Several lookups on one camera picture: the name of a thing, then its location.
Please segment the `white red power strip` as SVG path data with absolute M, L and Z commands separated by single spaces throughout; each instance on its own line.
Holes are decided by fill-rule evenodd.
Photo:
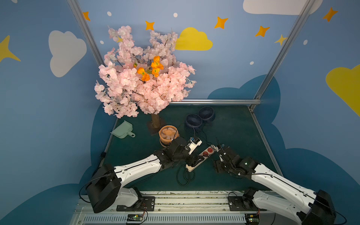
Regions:
M 206 161 L 211 155 L 215 154 L 219 151 L 219 148 L 215 145 L 208 146 L 204 151 L 202 151 L 194 164 L 191 166 L 186 164 L 186 169 L 188 172 L 194 171 L 196 168 L 198 168 L 204 161 Z

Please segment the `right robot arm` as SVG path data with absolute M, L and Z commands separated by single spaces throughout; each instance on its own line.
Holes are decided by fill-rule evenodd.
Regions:
M 299 225 L 333 225 L 336 211 L 331 196 L 323 191 L 302 187 L 272 171 L 251 157 L 241 158 L 229 146 L 218 145 L 219 155 L 214 167 L 218 173 L 228 173 L 257 182 L 277 196 L 256 188 L 248 188 L 241 197 L 230 197 L 232 203 L 252 211 L 263 209 L 295 221 Z

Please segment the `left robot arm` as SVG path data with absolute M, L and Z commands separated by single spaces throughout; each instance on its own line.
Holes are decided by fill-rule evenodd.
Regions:
M 197 137 L 188 141 L 178 137 L 168 147 L 137 162 L 122 166 L 101 166 L 84 186 L 93 212 L 103 212 L 115 202 L 126 207 L 140 203 L 140 192 L 136 188 L 125 188 L 127 184 L 169 169 L 177 163 L 185 162 L 195 167 L 204 160 L 204 157 L 195 153 L 195 149 L 201 144 L 201 139 Z

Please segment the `orange desk fan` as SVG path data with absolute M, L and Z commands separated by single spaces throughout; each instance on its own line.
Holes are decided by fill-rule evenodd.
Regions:
M 169 146 L 172 141 L 180 136 L 179 131 L 172 125 L 166 125 L 158 132 L 160 144 L 163 147 Z

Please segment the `dark blue fan left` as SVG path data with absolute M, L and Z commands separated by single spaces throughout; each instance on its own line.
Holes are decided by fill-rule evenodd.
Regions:
M 197 114 L 189 114 L 185 118 L 185 129 L 188 132 L 200 132 L 203 125 L 202 118 Z

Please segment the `dark blue fan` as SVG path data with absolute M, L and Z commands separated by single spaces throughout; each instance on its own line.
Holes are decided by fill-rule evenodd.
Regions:
M 204 106 L 202 107 L 199 112 L 198 112 L 198 116 L 202 119 L 203 122 L 205 123 L 212 123 L 215 118 L 216 118 L 216 114 L 215 111 L 212 107 L 210 106 Z
M 188 132 L 200 132 L 203 125 L 202 118 L 197 114 L 189 114 L 185 118 L 185 129 Z

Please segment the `dark blue fan right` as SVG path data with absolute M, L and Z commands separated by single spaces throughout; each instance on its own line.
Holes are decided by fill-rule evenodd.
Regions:
M 202 119 L 203 122 L 205 123 L 212 123 L 215 118 L 216 118 L 216 114 L 215 111 L 212 107 L 210 106 L 204 106 L 202 107 L 199 112 L 198 112 L 198 116 Z

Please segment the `right green circuit board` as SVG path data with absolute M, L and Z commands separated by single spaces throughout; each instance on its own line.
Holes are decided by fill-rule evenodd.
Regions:
M 245 215 L 246 225 L 259 225 L 260 218 L 257 214 L 246 214 Z

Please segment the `green circuit board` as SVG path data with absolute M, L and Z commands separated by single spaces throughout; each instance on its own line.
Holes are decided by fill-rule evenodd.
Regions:
M 126 218 L 127 223 L 142 223 L 144 220 L 144 215 L 140 214 L 128 214 Z
M 246 225 L 259 225 L 260 218 L 257 214 L 246 214 L 245 215 Z

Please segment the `mint green dustpan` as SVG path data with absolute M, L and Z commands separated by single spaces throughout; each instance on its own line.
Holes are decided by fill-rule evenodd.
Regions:
M 115 128 L 111 132 L 111 134 L 120 139 L 124 139 L 127 136 L 134 138 L 136 135 L 132 131 L 133 131 L 133 125 L 127 121 L 124 121 L 117 128 Z

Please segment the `left green circuit board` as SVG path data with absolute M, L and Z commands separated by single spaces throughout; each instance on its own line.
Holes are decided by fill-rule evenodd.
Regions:
M 128 214 L 126 218 L 127 223 L 142 223 L 144 220 L 144 215 L 140 214 Z

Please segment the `pink artificial blossom tree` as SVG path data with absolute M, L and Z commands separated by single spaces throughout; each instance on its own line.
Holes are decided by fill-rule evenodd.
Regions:
M 174 55 L 178 34 L 150 31 L 150 45 L 136 47 L 130 26 L 108 30 L 118 43 L 104 56 L 94 90 L 103 103 L 104 112 L 117 118 L 137 117 L 139 112 L 151 115 L 152 129 L 159 130 L 159 113 L 171 102 L 186 98 L 195 81 L 189 76 L 195 69 L 177 61 Z

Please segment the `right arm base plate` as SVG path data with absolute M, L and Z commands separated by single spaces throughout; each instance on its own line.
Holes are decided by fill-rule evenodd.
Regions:
M 244 202 L 242 197 L 229 196 L 229 209 L 232 212 L 254 211 L 253 207 L 248 202 Z

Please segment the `aluminium rail frame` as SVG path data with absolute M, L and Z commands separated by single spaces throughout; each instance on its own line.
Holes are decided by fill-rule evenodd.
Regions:
M 263 209 L 230 211 L 229 196 L 241 197 L 235 191 L 150 191 L 144 197 L 156 198 L 154 211 L 116 211 L 117 204 L 94 213 L 90 204 L 79 202 L 72 225 L 245 225 L 246 214 L 259 215 L 259 225 L 298 225 L 295 221 Z M 127 223 L 128 214 L 144 215 L 142 223 Z

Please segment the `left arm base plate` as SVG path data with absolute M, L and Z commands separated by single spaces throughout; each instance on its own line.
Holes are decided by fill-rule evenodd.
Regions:
M 134 205 L 132 206 L 125 206 L 125 205 L 118 205 L 116 208 L 117 212 L 139 212 L 139 211 L 147 211 L 153 212 L 155 207 L 155 200 L 154 196 L 145 196 L 141 197 Z

